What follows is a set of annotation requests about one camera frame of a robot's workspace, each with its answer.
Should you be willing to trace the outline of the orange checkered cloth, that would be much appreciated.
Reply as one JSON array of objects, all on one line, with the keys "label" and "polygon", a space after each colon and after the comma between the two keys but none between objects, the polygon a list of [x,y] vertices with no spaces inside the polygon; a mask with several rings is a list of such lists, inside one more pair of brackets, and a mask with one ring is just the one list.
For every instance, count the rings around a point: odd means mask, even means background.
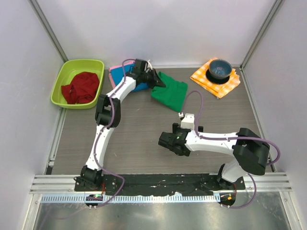
[{"label": "orange checkered cloth", "polygon": [[213,58],[203,64],[198,70],[196,70],[191,76],[190,79],[200,85],[205,90],[209,91],[218,99],[223,98],[234,88],[240,84],[240,77],[236,73],[236,70],[232,68],[229,76],[229,80],[224,84],[216,84],[206,77],[206,72],[209,70],[209,65],[212,61],[217,60],[218,58]]}]

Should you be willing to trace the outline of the green t shirt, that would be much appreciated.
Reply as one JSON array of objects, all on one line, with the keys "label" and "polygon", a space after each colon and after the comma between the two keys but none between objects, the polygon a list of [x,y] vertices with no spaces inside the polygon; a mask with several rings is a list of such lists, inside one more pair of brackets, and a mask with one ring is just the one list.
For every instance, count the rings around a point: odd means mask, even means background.
[{"label": "green t shirt", "polygon": [[151,96],[173,111],[181,112],[188,91],[188,85],[162,72],[159,72],[158,76],[165,84],[165,87],[155,86],[152,89]]}]

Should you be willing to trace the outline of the blue t shirt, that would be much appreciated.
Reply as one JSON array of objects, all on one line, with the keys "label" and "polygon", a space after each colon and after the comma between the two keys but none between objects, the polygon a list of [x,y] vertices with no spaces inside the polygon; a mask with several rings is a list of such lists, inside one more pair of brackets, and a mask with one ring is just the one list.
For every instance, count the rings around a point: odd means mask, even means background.
[{"label": "blue t shirt", "polygon": [[[134,66],[134,61],[129,61],[128,63],[124,64],[124,70],[130,71]],[[122,65],[113,66],[109,69],[109,80],[111,83],[112,88],[114,89],[117,85],[120,84],[121,80],[123,79],[124,73],[122,69]],[[146,83],[141,83],[138,85],[132,92],[142,91],[148,89],[149,86]]]}]

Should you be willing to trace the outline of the dark blue ceramic bowl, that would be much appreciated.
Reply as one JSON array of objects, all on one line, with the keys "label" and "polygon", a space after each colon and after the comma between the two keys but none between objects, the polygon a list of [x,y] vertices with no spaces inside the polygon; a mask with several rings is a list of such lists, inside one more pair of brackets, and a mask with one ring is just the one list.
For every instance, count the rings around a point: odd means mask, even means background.
[{"label": "dark blue ceramic bowl", "polygon": [[232,66],[223,59],[215,59],[209,64],[209,72],[215,79],[225,79],[232,72]]}]

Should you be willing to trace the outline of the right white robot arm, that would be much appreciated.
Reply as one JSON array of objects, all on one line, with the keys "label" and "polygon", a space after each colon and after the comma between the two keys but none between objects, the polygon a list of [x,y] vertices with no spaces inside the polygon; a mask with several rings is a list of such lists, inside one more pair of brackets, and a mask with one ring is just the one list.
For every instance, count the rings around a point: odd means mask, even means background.
[{"label": "right white robot arm", "polygon": [[270,146],[248,128],[237,133],[204,133],[183,128],[174,123],[172,132],[162,132],[158,144],[178,156],[189,156],[194,151],[223,153],[233,157],[229,163],[221,165],[218,174],[202,185],[211,190],[231,189],[235,182],[246,174],[264,175]]}]

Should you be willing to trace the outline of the pink t shirt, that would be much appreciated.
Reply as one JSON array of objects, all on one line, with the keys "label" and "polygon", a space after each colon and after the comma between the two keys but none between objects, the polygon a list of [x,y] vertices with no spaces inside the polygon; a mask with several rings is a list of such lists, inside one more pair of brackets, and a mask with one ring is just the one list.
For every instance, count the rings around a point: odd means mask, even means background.
[{"label": "pink t shirt", "polygon": [[114,89],[117,85],[120,84],[121,80],[124,77],[124,73],[130,71],[130,69],[134,66],[134,60],[130,60],[125,62],[124,69],[122,65],[113,66],[109,68],[109,80],[111,82],[111,86]]}]

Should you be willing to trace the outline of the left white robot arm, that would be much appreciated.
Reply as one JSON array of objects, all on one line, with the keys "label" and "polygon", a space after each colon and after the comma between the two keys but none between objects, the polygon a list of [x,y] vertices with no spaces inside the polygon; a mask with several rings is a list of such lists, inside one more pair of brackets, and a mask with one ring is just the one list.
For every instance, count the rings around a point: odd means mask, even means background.
[{"label": "left white robot arm", "polygon": [[109,93],[98,97],[95,111],[96,135],[91,153],[81,169],[80,176],[74,178],[75,188],[79,191],[97,191],[103,184],[103,168],[107,145],[115,128],[121,120],[121,103],[127,95],[142,83],[149,88],[165,87],[151,63],[135,59],[130,70],[125,71],[122,64],[123,78]]}]

